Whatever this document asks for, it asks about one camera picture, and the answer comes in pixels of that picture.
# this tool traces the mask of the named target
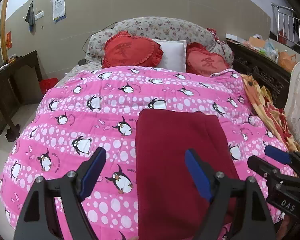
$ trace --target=red towel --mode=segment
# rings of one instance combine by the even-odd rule
[[[193,236],[209,203],[200,197],[185,165],[185,151],[196,150],[215,171],[238,179],[226,135],[214,115],[145,109],[136,131],[138,233],[140,240]],[[235,200],[225,224],[231,222]]]

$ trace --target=bed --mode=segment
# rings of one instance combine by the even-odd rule
[[[107,151],[106,165],[82,206],[99,239],[137,236],[134,135],[138,115],[146,108],[201,111],[218,116],[240,179],[255,175],[247,167],[247,159],[252,155],[269,161],[283,174],[293,175],[289,167],[265,156],[264,148],[268,144],[283,150],[286,147],[253,114],[239,73],[229,68],[203,77],[137,66],[101,69],[99,57],[103,56],[104,43],[120,30],[153,39],[196,41],[222,55],[230,65],[233,60],[226,44],[219,44],[207,30],[183,20],[130,19],[93,35],[88,52],[97,57],[87,55],[87,65],[76,66],[46,93],[35,119],[21,133],[5,163],[0,196],[13,228],[38,176],[59,178],[69,170],[76,170],[97,147],[103,147]],[[121,190],[111,181],[116,172],[126,174],[129,180]],[[257,181],[266,197],[265,180],[257,177]],[[55,201],[64,239],[71,239],[62,200]],[[272,206],[269,208],[274,222],[278,221],[280,212]]]

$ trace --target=red cloth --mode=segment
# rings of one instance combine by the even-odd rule
[[[155,67],[160,63],[162,55],[160,44],[155,41],[121,31],[106,42],[102,67],[123,65]]]
[[[185,165],[194,149],[215,171],[238,179],[226,135],[215,115],[145,109],[136,130],[138,235],[141,240],[193,236],[209,203],[200,197]],[[225,224],[231,222],[235,200]]]
[[[193,42],[187,46],[186,71],[205,77],[229,68],[225,59],[217,54],[208,52],[200,43]]]

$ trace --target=red heart pillow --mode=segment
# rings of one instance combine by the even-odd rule
[[[106,42],[102,67],[124,65],[155,67],[160,63],[162,55],[163,51],[155,41],[121,31]]]
[[[208,52],[204,46],[193,42],[187,47],[186,72],[205,77],[229,68],[224,58],[217,53]]]

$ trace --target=power outlet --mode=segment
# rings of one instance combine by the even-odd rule
[[[37,20],[39,20],[40,18],[42,18],[43,16],[44,16],[44,11],[38,13],[38,14],[34,17],[34,19],[37,21]]]

